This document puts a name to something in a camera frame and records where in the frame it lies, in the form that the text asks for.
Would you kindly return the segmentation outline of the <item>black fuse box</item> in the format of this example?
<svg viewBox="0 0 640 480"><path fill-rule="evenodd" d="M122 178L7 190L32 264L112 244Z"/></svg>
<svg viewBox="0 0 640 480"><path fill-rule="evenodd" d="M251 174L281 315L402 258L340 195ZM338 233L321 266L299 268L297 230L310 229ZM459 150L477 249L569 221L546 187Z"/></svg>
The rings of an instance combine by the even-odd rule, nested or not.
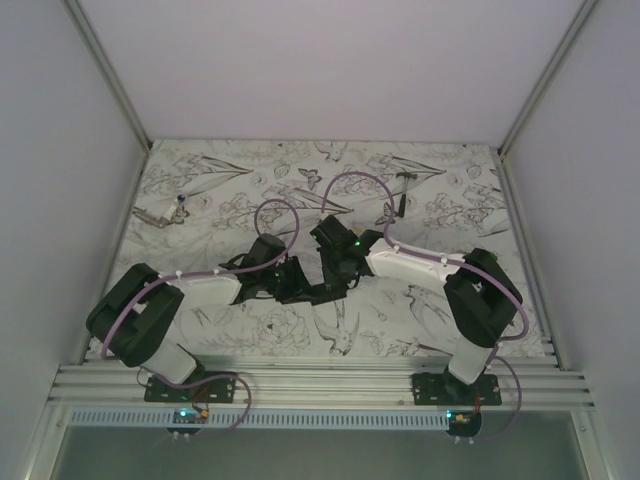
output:
<svg viewBox="0 0 640 480"><path fill-rule="evenodd" d="M347 284L326 285L317 284L305 287L299 297L302 303L310 303L312 306L322 305L344 299L349 287Z"/></svg>

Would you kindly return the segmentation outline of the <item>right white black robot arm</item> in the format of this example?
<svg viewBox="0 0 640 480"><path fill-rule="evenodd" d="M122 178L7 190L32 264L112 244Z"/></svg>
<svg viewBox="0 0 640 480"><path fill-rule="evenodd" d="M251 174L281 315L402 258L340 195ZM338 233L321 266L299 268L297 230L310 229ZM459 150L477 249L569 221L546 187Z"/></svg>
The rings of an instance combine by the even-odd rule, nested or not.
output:
<svg viewBox="0 0 640 480"><path fill-rule="evenodd" d="M356 235L330 215L311 230L318 244L324 291L345 295L361 277L402 280L443 291L460 334L441 374L452 403L468 403L507 325L523 313L522 299L494 257L476 248L468 254L416 249L390 238L384 230Z"/></svg>

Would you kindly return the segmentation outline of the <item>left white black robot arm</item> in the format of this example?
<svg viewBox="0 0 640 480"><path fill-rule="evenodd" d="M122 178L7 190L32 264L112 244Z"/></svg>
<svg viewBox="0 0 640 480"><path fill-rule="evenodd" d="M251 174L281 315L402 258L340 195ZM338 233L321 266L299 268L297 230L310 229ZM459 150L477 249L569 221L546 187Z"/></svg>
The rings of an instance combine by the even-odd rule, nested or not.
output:
<svg viewBox="0 0 640 480"><path fill-rule="evenodd" d="M210 271L163 275L134 265L93 308L86 327L104 352L164 378L172 394L190 402L202 394L205 379L195 357L167 338L178 314L262 293L280 304L308 302L310 292L298 258L280 239L262 234L248 253Z"/></svg>

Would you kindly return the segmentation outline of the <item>small black hammer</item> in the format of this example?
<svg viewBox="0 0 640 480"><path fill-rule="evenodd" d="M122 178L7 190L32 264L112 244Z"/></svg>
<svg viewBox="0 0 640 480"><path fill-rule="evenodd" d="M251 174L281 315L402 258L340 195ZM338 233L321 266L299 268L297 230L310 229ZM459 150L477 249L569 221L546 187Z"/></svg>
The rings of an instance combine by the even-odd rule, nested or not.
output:
<svg viewBox="0 0 640 480"><path fill-rule="evenodd" d="M408 185L410 180L415 180L417 176L411 172L402 171L396 174L398 179L403 181L402 190L400 195L400 201L398 205L397 215L399 218L403 218L406 212L406 202L407 202L407 193L408 193Z"/></svg>

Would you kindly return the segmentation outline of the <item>floral patterned table mat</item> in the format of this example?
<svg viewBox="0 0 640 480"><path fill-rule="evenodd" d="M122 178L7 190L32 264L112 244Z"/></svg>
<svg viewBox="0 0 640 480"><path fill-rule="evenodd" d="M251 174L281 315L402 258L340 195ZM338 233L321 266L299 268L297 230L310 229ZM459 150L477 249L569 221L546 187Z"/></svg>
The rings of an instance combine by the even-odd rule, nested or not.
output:
<svg viewBox="0 0 640 480"><path fill-rule="evenodd" d="M417 178L399 218L402 171ZM178 194L188 197L190 213L181 225L158 229L131 214L114 278L137 263L167 273L209 270L269 233L292 244L317 284L322 271L310 232L333 215L356 233L388 229L412 248L494 252L518 292L528 291L486 145L159 140L134 206ZM180 315L168 335L200 357L431 355L452 351L459 337L443 293L388 278L362 279L318 314L271 299L207 305Z"/></svg>

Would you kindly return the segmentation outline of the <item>metal clip with blue bead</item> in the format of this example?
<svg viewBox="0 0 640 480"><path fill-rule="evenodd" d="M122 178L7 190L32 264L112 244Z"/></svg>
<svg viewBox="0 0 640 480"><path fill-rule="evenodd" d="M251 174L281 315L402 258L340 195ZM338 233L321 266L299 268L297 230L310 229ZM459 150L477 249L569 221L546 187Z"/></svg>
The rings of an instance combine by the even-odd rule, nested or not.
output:
<svg viewBox="0 0 640 480"><path fill-rule="evenodd" d="M186 195L178 194L152 202L145 207L134 206L132 213L143 223L158 229L181 225L190 216L186 210L187 199Z"/></svg>

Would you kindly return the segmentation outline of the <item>left small circuit board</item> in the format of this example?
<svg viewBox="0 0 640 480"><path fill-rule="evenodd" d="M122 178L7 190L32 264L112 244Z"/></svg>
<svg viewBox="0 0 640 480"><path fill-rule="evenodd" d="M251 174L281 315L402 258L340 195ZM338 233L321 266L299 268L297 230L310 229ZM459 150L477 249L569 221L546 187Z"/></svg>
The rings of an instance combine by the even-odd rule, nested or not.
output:
<svg viewBox="0 0 640 480"><path fill-rule="evenodd" d="M208 422L209 411L182 407L174 410L172 422L177 425L202 425Z"/></svg>

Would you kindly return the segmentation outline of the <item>small circuit board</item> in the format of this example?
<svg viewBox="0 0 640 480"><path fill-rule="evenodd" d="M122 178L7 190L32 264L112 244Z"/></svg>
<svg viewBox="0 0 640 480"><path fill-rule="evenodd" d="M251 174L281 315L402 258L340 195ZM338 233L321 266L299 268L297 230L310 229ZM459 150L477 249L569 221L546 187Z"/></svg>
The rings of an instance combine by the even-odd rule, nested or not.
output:
<svg viewBox="0 0 640 480"><path fill-rule="evenodd" d="M208 422L209 411L182 407L174 410L172 422L177 425L202 425Z"/></svg>
<svg viewBox="0 0 640 480"><path fill-rule="evenodd" d="M482 415L479 411L448 411L446 417L450 429L482 424Z"/></svg>

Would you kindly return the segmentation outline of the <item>right small circuit board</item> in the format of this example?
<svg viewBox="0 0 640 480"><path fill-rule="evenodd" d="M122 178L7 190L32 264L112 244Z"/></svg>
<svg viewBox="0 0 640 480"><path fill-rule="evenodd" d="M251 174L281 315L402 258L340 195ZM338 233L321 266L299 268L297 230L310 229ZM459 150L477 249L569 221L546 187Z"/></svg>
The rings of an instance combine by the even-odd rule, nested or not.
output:
<svg viewBox="0 0 640 480"><path fill-rule="evenodd" d="M479 411L448 411L446 417L450 429L482 424L482 415Z"/></svg>

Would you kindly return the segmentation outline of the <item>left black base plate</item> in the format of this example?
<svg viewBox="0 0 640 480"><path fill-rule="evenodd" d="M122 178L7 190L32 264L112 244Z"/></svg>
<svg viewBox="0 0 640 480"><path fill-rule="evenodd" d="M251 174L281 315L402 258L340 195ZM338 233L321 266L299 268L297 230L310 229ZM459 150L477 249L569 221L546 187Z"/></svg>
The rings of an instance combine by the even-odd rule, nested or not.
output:
<svg viewBox="0 0 640 480"><path fill-rule="evenodd" d="M170 386L153 376L145 387L143 399L147 403L230 404L233 402L236 386L234 373L205 372L201 380L218 375L222 375L222 378L190 388Z"/></svg>

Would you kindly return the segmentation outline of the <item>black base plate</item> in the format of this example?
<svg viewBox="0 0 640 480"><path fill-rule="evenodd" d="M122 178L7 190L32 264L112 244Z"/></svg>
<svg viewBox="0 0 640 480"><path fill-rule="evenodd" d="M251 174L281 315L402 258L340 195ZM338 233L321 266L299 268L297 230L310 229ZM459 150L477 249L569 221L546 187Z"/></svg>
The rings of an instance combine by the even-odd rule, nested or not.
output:
<svg viewBox="0 0 640 480"><path fill-rule="evenodd" d="M190 388L170 386L153 376L145 387L143 399L147 403L230 404L233 402L236 386L234 373L205 372L201 380L218 375L222 375L222 378Z"/></svg>
<svg viewBox="0 0 640 480"><path fill-rule="evenodd" d="M500 406L501 391L495 375L482 374L467 385L443 373L416 373L411 376L411 390L415 405L431 406Z"/></svg>

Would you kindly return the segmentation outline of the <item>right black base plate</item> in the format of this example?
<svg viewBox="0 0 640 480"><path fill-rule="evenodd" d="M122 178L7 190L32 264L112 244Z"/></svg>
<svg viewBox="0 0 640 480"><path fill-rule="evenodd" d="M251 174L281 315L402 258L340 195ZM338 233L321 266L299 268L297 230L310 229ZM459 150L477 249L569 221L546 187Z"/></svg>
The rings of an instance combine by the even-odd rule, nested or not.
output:
<svg viewBox="0 0 640 480"><path fill-rule="evenodd" d="M431 406L500 406L501 391L495 375L482 374L467 385L443 373L416 373L411 376L411 390L415 405Z"/></svg>

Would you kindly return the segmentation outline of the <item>aluminium rail frame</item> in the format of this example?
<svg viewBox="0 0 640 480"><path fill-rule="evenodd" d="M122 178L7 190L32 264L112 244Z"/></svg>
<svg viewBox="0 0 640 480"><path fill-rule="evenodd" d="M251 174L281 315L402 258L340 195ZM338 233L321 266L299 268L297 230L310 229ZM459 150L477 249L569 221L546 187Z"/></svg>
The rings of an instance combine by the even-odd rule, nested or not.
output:
<svg viewBox="0 0 640 480"><path fill-rule="evenodd" d="M209 356L207 368L231 371L245 380L235 405L251 398L257 407L319 409L408 409L411 376L441 372L447 357L250 357ZM582 373L563 370L553 356L493 361L507 411L592 410L595 402ZM116 360L92 357L59 367L50 402L75 405L136 405L143 401L139 375Z"/></svg>

